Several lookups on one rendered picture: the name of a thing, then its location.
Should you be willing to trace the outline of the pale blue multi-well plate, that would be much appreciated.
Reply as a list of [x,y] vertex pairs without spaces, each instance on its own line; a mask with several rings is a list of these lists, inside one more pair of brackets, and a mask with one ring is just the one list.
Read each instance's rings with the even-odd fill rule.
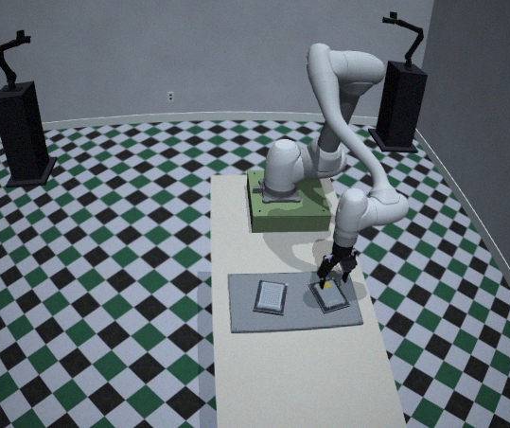
[[263,282],[258,307],[280,310],[283,288],[282,284]]

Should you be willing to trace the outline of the clear plastic lid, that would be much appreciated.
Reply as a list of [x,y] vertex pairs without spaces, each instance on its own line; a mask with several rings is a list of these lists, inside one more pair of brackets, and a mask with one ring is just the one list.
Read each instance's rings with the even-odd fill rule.
[[314,286],[327,308],[345,302],[333,280],[326,281],[323,290],[321,290],[319,284],[315,284]]

